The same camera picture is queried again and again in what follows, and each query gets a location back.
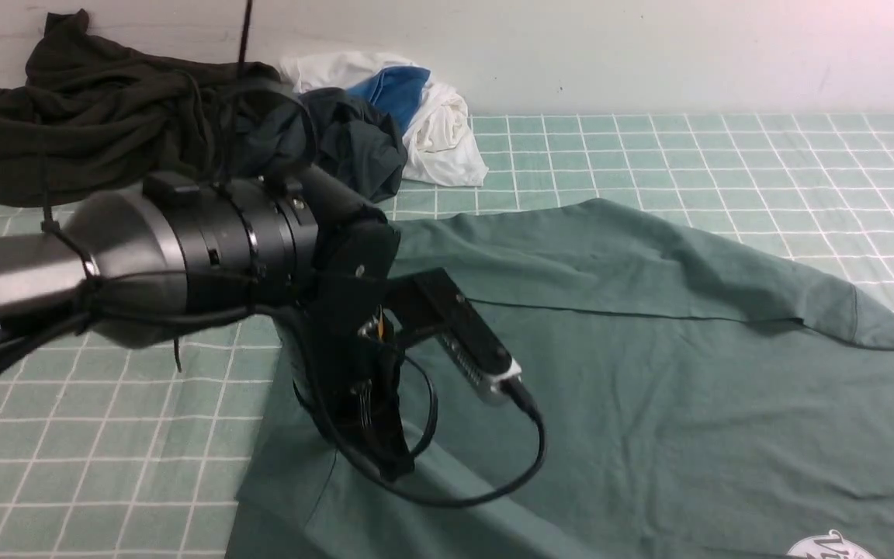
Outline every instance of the green fabric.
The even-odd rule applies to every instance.
[[[760,559],[836,530],[894,559],[894,314],[862,291],[600,200],[401,227],[394,272],[447,268],[521,362],[546,465],[492,505],[409,505],[321,441],[286,361],[228,555]],[[436,344],[414,357],[441,411],[406,486],[471,495],[528,466],[514,406],[482,404]]]

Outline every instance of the crumpled fabric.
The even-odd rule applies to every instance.
[[[312,89],[351,88],[384,68],[414,67],[415,61],[398,54],[348,52],[281,57],[281,75],[295,92]],[[468,124],[468,103],[451,85],[430,75],[423,86],[418,111],[404,132],[402,141],[408,163],[402,178],[440,186],[482,186],[489,169],[475,134]]]
[[[154,169],[213,170],[217,92],[234,84],[237,65],[151,56],[88,25],[85,10],[47,15],[26,85],[0,88],[0,205],[40,205],[40,152],[54,204]],[[267,64],[246,64],[244,76],[278,81]]]
[[[227,558],[894,559],[894,314],[863,290],[605,200],[397,227],[390,276],[443,266],[521,364],[543,468],[471,509],[405,502],[320,436],[291,352]],[[409,354],[439,422],[397,485],[461,498],[531,463],[515,406],[484,404],[436,342]],[[426,390],[402,375],[415,443]]]
[[[384,68],[372,78],[347,89],[356,98],[366,99],[377,109],[386,111],[400,130],[406,130],[419,110],[423,88],[430,71],[418,66]]]
[[[316,128],[320,169],[372,202],[397,194],[407,152],[393,117],[339,88],[315,89],[299,99]]]

